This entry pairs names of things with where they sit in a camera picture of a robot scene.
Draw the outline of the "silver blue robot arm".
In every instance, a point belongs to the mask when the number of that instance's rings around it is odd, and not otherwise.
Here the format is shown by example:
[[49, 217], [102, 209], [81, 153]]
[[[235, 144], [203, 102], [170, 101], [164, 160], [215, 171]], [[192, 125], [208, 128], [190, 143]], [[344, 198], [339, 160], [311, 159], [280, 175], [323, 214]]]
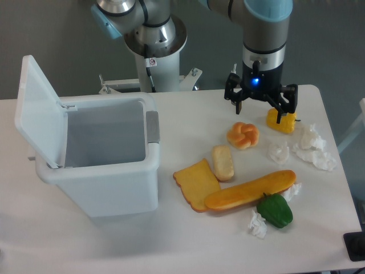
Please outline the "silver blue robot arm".
[[[224, 93], [236, 112], [252, 98], [268, 102], [278, 119], [294, 113], [298, 88], [281, 83], [292, 1], [202, 1], [202, 5], [243, 30], [242, 75], [232, 71]], [[106, 35], [123, 38], [134, 54], [142, 91], [181, 89], [180, 51], [187, 33], [171, 13], [169, 1], [96, 1], [91, 12]]]

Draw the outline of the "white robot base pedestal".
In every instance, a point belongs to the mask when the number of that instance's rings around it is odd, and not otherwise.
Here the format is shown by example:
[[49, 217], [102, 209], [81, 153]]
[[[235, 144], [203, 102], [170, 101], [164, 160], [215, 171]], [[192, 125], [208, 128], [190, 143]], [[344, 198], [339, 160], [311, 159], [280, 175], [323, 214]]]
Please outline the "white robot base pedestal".
[[171, 15], [162, 26], [141, 25], [123, 35], [126, 46], [135, 57], [137, 79], [107, 80], [100, 76], [100, 94], [116, 92], [171, 92], [197, 90], [202, 70], [192, 68], [180, 74], [180, 52], [187, 41], [182, 20]]

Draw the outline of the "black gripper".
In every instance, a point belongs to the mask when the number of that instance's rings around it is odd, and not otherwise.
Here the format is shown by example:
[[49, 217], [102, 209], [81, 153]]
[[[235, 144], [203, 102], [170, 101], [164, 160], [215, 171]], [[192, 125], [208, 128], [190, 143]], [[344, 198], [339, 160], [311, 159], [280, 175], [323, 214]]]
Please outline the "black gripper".
[[282, 116], [293, 114], [298, 103], [298, 85], [281, 86], [284, 55], [281, 53], [246, 53], [243, 58], [242, 81], [231, 72], [225, 83], [224, 99], [231, 101], [239, 115], [247, 98], [267, 101], [277, 111], [276, 124]]

